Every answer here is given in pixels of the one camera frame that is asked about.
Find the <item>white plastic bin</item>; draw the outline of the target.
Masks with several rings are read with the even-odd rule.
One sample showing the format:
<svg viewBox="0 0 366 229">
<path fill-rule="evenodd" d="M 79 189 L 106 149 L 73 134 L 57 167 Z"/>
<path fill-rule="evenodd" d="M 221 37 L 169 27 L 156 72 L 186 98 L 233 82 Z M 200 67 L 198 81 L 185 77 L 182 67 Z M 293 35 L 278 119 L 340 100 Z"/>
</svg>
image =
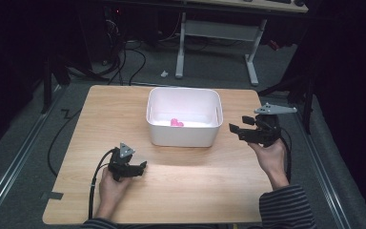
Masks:
<svg viewBox="0 0 366 229">
<path fill-rule="evenodd" d="M 172 126 L 172 118 L 184 126 Z M 146 119 L 154 145 L 211 147 L 223 124 L 223 110 L 214 90 L 158 87 L 149 93 Z"/>
</svg>

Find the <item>person's left hand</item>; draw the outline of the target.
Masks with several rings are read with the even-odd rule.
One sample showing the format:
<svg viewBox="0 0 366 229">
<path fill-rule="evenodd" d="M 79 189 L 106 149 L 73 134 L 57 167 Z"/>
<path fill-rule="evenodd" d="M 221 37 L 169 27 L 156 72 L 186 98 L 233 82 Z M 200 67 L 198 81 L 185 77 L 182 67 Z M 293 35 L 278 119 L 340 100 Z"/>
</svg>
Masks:
<svg viewBox="0 0 366 229">
<path fill-rule="evenodd" d="M 129 187 L 132 179 L 130 177 L 115 181 L 112 173 L 107 169 L 103 170 L 99 185 L 100 204 L 96 215 L 102 219 L 110 219 Z"/>
</svg>

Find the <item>person's right hand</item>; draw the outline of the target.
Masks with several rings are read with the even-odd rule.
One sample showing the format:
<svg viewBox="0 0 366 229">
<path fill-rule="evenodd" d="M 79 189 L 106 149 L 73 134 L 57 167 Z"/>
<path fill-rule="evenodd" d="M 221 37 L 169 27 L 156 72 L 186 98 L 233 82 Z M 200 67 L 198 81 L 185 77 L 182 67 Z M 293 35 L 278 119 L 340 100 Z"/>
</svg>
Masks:
<svg viewBox="0 0 366 229">
<path fill-rule="evenodd" d="M 249 143 L 254 150 L 259 166 L 267 175 L 272 189 L 277 190 L 289 185 L 285 172 L 286 148 L 281 139 L 278 139 L 271 146 L 264 148 L 256 143 Z"/>
</svg>

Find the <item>metal floor rail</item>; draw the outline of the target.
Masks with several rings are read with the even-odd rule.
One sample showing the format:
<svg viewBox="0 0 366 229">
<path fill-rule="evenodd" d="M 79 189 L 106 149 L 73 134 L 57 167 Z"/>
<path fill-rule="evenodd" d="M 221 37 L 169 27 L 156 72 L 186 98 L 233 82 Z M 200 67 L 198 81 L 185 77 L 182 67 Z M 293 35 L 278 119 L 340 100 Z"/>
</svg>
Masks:
<svg viewBox="0 0 366 229">
<path fill-rule="evenodd" d="M 23 141 L 20 148 L 17 150 L 14 159 L 11 161 L 10 166 L 5 171 L 5 174 L 2 175 L 0 178 L 0 206 L 6 195 L 10 191 L 11 186 L 16 181 L 17 177 L 19 176 L 24 164 L 26 163 L 29 155 L 31 154 L 31 149 L 36 142 L 36 138 L 41 133 L 49 115 L 53 107 L 57 104 L 57 102 L 61 99 L 63 94 L 65 93 L 67 86 L 59 86 L 57 85 L 54 88 L 52 93 L 53 99 L 51 104 L 45 110 L 45 112 L 40 113 L 36 121 L 34 122 L 32 128 L 28 132 L 25 140 Z"/>
<path fill-rule="evenodd" d="M 296 105 L 295 107 L 297 108 L 297 113 L 295 113 L 295 120 L 297 126 L 300 129 L 303 138 L 306 142 L 308 152 L 315 171 L 315 176 L 319 182 L 320 188 L 323 192 L 323 196 L 325 197 L 325 201 L 335 220 L 336 227 L 337 229 L 351 229 L 350 221 L 345 215 L 343 206 L 340 202 L 335 187 L 329 178 L 328 172 L 326 171 L 324 164 L 319 156 L 313 138 L 311 137 L 310 134 L 308 134 L 305 131 L 304 124 L 302 121 L 301 110 L 298 105 Z"/>
</svg>

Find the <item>white-framed desk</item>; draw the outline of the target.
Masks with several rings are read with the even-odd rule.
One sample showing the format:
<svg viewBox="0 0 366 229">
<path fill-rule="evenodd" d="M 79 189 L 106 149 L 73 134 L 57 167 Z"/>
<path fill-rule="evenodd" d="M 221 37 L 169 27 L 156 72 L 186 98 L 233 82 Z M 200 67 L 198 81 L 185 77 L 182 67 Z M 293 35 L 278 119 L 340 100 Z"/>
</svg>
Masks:
<svg viewBox="0 0 366 229">
<path fill-rule="evenodd" d="M 304 0 L 183 0 L 183 5 L 198 3 L 202 5 L 234 7 L 239 10 L 256 12 L 307 13 Z M 248 76 L 253 86 L 258 85 L 254 68 L 254 56 L 265 31 L 268 19 L 263 16 L 255 25 L 241 25 L 230 22 L 213 22 L 208 19 L 188 19 L 186 13 L 180 14 L 179 50 L 176 59 L 175 77 L 184 75 L 185 39 L 187 36 L 251 42 L 250 52 L 244 55 Z"/>
</svg>

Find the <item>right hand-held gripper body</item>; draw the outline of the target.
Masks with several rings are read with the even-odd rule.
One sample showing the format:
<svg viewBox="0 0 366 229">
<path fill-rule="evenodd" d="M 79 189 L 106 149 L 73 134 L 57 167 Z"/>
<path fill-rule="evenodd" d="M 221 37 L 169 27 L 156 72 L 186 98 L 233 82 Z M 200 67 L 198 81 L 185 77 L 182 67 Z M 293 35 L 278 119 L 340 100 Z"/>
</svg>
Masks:
<svg viewBox="0 0 366 229">
<path fill-rule="evenodd" d="M 285 107 L 270 103 L 255 109 L 254 125 L 256 129 L 251 142 L 262 144 L 264 147 L 271 146 L 281 138 L 281 126 L 278 116 L 296 112 L 296 107 Z"/>
</svg>

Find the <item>grey tape piece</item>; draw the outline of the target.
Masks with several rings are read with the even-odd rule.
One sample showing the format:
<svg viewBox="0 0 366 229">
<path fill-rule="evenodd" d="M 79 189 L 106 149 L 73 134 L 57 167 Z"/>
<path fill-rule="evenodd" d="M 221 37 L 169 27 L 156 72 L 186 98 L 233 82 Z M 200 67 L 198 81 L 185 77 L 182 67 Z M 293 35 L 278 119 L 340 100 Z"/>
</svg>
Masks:
<svg viewBox="0 0 366 229">
<path fill-rule="evenodd" d="M 61 200 L 62 197 L 63 197 L 63 193 L 50 191 L 50 192 L 43 192 L 40 198 L 42 200 L 48 200 L 48 199 Z"/>
</svg>

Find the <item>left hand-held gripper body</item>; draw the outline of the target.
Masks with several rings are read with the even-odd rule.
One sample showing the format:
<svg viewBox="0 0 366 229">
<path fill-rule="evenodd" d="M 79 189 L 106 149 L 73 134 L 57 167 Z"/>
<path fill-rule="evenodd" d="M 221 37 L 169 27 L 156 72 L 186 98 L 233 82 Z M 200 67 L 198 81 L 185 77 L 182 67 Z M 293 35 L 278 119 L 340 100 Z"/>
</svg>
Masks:
<svg viewBox="0 0 366 229">
<path fill-rule="evenodd" d="M 122 177 L 134 177 L 134 167 L 130 165 L 130 160 L 135 150 L 121 142 L 119 147 L 112 149 L 112 156 L 109 163 L 109 171 L 115 181 L 120 181 Z"/>
</svg>

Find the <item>black stand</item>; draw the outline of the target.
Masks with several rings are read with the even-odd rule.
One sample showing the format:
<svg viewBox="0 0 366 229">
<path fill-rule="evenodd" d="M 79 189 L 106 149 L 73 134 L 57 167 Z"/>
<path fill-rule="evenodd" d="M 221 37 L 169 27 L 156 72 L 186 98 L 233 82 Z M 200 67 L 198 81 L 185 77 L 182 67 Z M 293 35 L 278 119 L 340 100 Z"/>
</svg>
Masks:
<svg viewBox="0 0 366 229">
<path fill-rule="evenodd" d="M 258 92 L 258 95 L 266 96 L 274 92 L 287 91 L 289 103 L 302 102 L 301 123 L 305 132 L 309 134 L 314 85 L 314 61 L 305 48 L 298 46 L 280 82 Z"/>
<path fill-rule="evenodd" d="M 50 55 L 45 62 L 45 75 L 43 77 L 43 109 L 42 114 L 46 114 L 49 108 L 53 105 L 53 89 L 52 79 L 55 78 L 60 86 L 69 86 L 71 84 L 71 77 L 68 67 L 76 69 L 87 78 L 105 81 L 105 78 L 92 70 L 77 64 L 63 55 Z"/>
</svg>

